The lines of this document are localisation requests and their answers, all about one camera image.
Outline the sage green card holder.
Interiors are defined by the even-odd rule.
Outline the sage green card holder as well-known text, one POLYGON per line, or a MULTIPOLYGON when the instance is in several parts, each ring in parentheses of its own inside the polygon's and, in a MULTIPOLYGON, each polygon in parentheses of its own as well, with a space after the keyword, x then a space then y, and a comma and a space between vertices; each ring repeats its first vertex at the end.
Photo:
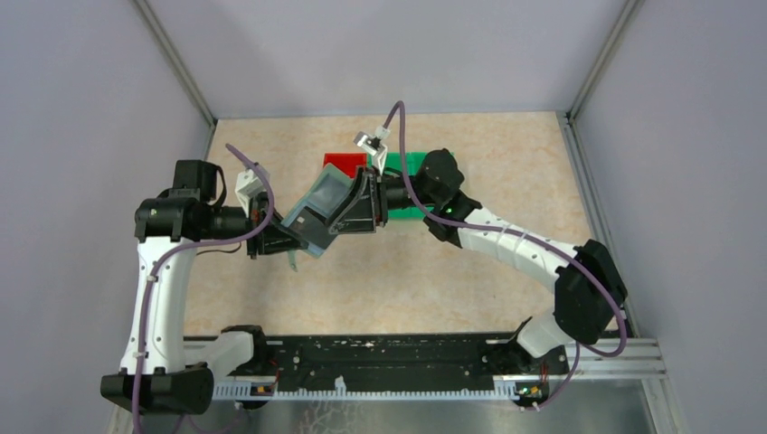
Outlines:
POLYGON ((293 206, 287 216, 282 220, 286 228, 286 220, 301 208, 308 206, 326 218, 346 198, 350 191, 352 180, 332 165, 327 165, 320 172, 317 180, 312 184, 306 194, 293 206))

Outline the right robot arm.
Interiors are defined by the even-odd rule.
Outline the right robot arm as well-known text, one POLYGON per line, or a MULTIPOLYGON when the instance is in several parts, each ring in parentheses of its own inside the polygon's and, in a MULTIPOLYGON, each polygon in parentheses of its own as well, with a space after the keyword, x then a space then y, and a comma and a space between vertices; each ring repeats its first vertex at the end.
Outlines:
POLYGON ((621 354, 628 343, 620 312, 627 289, 608 249, 593 239, 576 246, 524 230, 469 198, 460 189, 463 181, 446 149, 427 153, 415 175, 360 166, 326 227, 333 235, 373 233, 387 223, 389 211, 421 208, 437 240, 486 254, 549 289, 553 307, 526 320, 512 339, 509 360, 521 373, 533 372, 560 345, 593 350, 610 323, 618 326, 619 343, 600 354, 621 354))

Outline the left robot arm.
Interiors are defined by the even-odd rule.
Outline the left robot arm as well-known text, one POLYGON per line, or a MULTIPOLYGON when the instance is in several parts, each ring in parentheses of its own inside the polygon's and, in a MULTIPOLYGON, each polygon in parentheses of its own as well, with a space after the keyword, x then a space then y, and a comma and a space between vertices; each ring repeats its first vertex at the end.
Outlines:
POLYGON ((223 169, 203 160, 179 160, 173 184, 137 208, 134 235, 139 260, 133 324, 118 371, 102 376, 103 398, 135 415, 199 415, 213 400, 214 385, 243 368, 264 372, 271 350, 257 325, 233 325, 202 349, 184 343, 190 274, 202 248, 244 244, 255 259, 307 248, 269 209, 265 185, 240 173, 238 206, 226 206, 223 169))

